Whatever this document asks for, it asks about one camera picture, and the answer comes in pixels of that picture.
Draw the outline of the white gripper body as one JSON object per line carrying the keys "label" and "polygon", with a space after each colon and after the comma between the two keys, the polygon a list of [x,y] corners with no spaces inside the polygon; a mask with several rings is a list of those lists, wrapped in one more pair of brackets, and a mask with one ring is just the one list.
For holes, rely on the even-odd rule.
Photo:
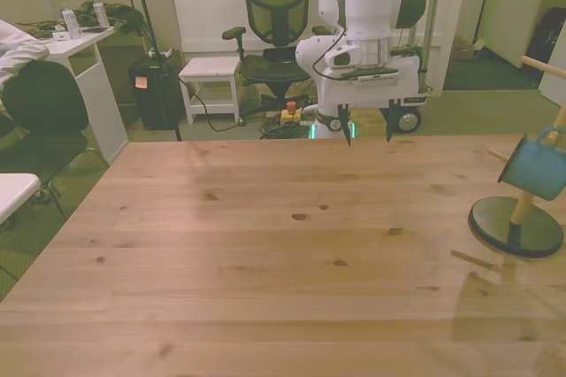
{"label": "white gripper body", "polygon": [[323,101],[332,105],[376,104],[402,97],[398,69],[367,69],[361,72],[339,73],[326,68],[322,73]]}

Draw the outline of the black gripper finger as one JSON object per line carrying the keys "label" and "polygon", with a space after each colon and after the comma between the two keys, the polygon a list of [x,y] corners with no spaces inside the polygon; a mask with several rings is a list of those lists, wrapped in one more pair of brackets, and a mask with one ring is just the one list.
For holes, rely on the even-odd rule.
{"label": "black gripper finger", "polygon": [[348,145],[351,145],[351,139],[352,139],[352,134],[351,134],[351,129],[350,129],[350,109],[349,109],[349,105],[348,104],[340,104],[338,106],[338,118],[340,121],[340,126],[342,129],[342,132],[345,136],[345,139],[348,143]]}
{"label": "black gripper finger", "polygon": [[397,126],[398,103],[396,100],[390,100],[386,117],[386,140],[390,142],[394,136]]}

